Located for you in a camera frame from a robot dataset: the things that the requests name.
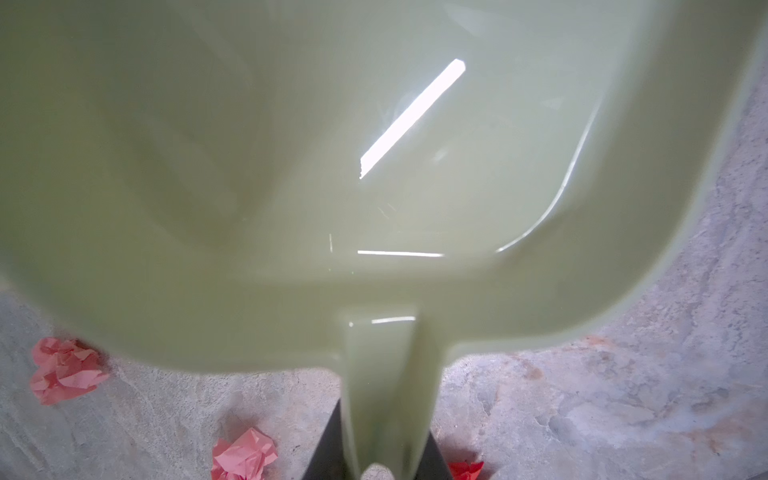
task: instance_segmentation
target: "red crumpled paper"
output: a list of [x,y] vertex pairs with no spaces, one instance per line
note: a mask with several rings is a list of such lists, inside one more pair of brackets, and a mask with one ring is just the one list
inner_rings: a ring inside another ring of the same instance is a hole
[[261,480],[264,466],[277,460],[272,439],[256,429],[248,429],[235,443],[224,439],[214,446],[211,480]]
[[449,463],[448,469],[451,471],[453,480],[477,480],[482,466],[485,462],[469,463],[469,462],[456,462]]
[[42,405],[93,392],[109,377],[101,369],[98,353],[82,348],[76,340],[44,338],[32,347],[32,359],[38,370],[29,386]]

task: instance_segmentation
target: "crumpled paper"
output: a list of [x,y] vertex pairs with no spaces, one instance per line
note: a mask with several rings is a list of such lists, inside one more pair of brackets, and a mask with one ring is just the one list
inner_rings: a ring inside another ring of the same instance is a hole
[[453,480],[477,480],[480,475],[482,466],[485,462],[469,463],[469,462],[456,462],[449,463],[448,469],[451,471]]
[[211,480],[261,480],[264,466],[277,460],[272,439],[256,429],[248,429],[235,443],[224,439],[214,446]]
[[32,347],[32,359],[38,370],[29,386],[42,405],[93,392],[109,377],[101,369],[98,353],[82,348],[76,340],[44,338]]

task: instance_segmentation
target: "concrete floor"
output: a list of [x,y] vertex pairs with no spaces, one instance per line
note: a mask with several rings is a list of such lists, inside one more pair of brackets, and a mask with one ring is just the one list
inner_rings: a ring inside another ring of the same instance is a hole
[[[696,233],[638,304],[592,336],[445,371],[433,432],[481,480],[745,480],[768,470],[768,76]],[[111,358],[113,378],[42,407],[52,330],[0,286],[0,478],[204,479],[215,438],[257,425],[300,478],[339,396],[330,372],[196,376]],[[386,478],[381,470],[368,472]]]

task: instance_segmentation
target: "pink crumpled paper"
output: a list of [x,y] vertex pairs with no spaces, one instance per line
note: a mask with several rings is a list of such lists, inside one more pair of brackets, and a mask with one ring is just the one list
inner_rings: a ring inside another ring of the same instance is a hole
[[248,429],[235,443],[219,439],[214,446],[211,480],[261,480],[265,465],[277,460],[272,439],[256,429]]
[[76,340],[44,338],[32,347],[32,359],[38,371],[29,386],[42,405],[93,392],[109,377],[101,369],[98,353],[80,347]]

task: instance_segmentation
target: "gray concrete surface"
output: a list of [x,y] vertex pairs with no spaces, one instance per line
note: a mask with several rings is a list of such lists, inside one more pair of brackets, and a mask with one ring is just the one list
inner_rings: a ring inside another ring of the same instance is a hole
[[[445,371],[433,431],[446,457],[484,460],[481,480],[768,470],[766,204],[764,75],[695,234],[630,312],[567,345]],[[280,454],[266,479],[294,480],[339,396],[322,370],[196,376],[110,358],[96,392],[42,407],[29,351],[51,327],[0,290],[0,478],[202,480],[216,437],[257,425]]]

